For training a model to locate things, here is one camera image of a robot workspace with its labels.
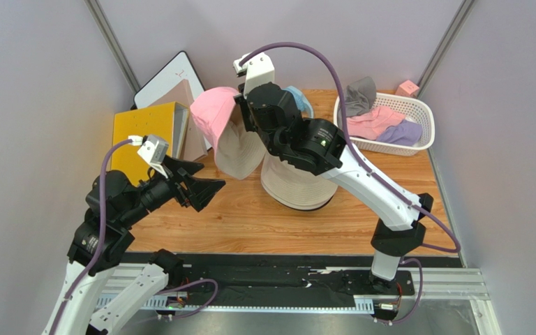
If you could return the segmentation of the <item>pink bucket hat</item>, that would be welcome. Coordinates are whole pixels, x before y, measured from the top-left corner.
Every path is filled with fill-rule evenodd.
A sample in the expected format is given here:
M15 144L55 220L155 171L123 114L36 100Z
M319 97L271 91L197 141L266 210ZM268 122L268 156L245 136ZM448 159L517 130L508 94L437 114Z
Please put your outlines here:
M238 179L247 178L261 164L266 149L255 132L245 129L232 87L203 91L190 110L195 125L214 148L214 162L223 173Z

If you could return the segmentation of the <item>pink and beige reversible hat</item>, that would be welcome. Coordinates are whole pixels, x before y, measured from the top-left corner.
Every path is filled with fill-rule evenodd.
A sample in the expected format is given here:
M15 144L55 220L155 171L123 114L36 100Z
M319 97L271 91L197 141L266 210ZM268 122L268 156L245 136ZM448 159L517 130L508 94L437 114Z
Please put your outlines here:
M286 207L311 208L335 195L338 186L310 172L296 169L278 157L265 154L260 181L264 190Z

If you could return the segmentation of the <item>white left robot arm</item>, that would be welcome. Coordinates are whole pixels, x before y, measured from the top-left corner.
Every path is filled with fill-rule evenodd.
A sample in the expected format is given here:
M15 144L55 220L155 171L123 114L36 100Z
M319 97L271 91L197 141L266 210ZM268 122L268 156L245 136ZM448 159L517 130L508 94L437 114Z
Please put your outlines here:
M110 303L96 303L103 288L133 243L131 228L166 202L202 211L226 182L195 173L201 163L165 156L162 172L148 169L138 185L120 170L103 170L87 194L88 209L68 250L66 275L44 334L111 334L123 327L140 307L165 288L185 282L184 261L161 249Z

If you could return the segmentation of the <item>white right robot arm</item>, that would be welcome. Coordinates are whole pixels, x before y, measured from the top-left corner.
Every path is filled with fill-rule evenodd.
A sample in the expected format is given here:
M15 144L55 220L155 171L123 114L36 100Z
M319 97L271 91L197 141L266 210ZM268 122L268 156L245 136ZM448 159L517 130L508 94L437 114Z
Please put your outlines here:
M273 82L251 89L240 84L229 95L249 156L241 161L262 165L263 188L275 200L299 210L326 205L339 187L378 215L371 273L393 281L400 259L422 245L425 227L420 195L407 191L359 152L338 126L302 116L294 96Z

